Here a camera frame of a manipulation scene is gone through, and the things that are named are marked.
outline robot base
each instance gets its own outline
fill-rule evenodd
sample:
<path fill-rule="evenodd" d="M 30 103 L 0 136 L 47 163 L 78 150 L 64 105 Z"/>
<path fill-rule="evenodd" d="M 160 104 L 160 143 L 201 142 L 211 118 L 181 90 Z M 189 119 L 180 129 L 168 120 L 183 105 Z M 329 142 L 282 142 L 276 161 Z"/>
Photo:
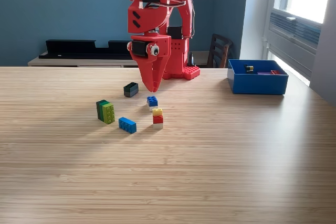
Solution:
<path fill-rule="evenodd" d="M 163 74 L 163 79 L 164 80 L 169 80 L 169 79 L 186 79 L 186 80 L 192 80 L 199 76 L 201 74 L 201 70 L 199 67 L 183 67 L 183 73 L 182 74 L 171 74 L 165 72 Z"/>

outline stacked lego bricks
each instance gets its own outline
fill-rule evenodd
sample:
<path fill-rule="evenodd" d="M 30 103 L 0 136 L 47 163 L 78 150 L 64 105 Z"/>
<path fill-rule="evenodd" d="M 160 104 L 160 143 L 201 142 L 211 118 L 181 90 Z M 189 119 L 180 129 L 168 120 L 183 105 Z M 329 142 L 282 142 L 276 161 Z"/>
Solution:
<path fill-rule="evenodd" d="M 153 109 L 153 128 L 163 129 L 163 110 Z"/>
<path fill-rule="evenodd" d="M 124 96 L 133 97 L 139 92 L 139 85 L 135 82 L 132 82 L 124 87 Z"/>
<path fill-rule="evenodd" d="M 106 100 L 102 100 L 97 102 L 96 105 L 99 120 L 103 121 L 106 124 L 111 124 L 115 122 L 114 107 L 112 103 Z"/>
<path fill-rule="evenodd" d="M 153 111 L 153 109 L 157 109 L 159 107 L 156 97 L 147 97 L 147 104 L 149 106 L 149 111 Z"/>

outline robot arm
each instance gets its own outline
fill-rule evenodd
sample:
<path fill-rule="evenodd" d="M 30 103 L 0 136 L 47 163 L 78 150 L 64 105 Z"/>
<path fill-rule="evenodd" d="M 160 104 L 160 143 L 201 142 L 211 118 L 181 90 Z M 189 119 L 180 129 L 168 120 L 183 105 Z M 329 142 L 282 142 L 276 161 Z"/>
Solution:
<path fill-rule="evenodd" d="M 131 1 L 133 3 L 128 10 L 128 31 L 141 35 L 131 36 L 133 41 L 128 44 L 128 50 L 138 63 L 145 86 L 149 91 L 156 92 L 164 74 L 183 74 L 188 40 L 192 36 L 193 1 Z M 181 14 L 182 27 L 169 27 L 169 18 L 175 7 Z"/>

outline cable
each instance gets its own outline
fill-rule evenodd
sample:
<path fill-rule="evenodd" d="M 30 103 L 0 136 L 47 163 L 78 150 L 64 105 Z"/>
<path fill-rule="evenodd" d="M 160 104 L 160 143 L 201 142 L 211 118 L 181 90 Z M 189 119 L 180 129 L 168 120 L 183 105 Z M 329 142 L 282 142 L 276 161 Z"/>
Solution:
<path fill-rule="evenodd" d="M 188 38 L 192 38 L 195 35 L 195 16 L 196 16 L 196 12 L 195 12 L 195 8 L 194 8 L 194 0 L 191 0 L 191 3 L 193 5 L 193 34 L 191 36 L 189 36 Z"/>

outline blue lego brick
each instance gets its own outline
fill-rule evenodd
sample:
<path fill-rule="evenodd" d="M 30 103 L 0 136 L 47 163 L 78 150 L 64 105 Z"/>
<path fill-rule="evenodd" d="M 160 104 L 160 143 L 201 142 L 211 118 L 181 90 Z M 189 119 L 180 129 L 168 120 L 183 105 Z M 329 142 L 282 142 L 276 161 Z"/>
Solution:
<path fill-rule="evenodd" d="M 136 123 L 127 118 L 119 118 L 119 128 L 123 129 L 124 131 L 133 134 L 137 132 L 136 126 L 137 126 Z"/>
<path fill-rule="evenodd" d="M 147 103 L 149 107 L 159 106 L 156 97 L 147 97 Z"/>

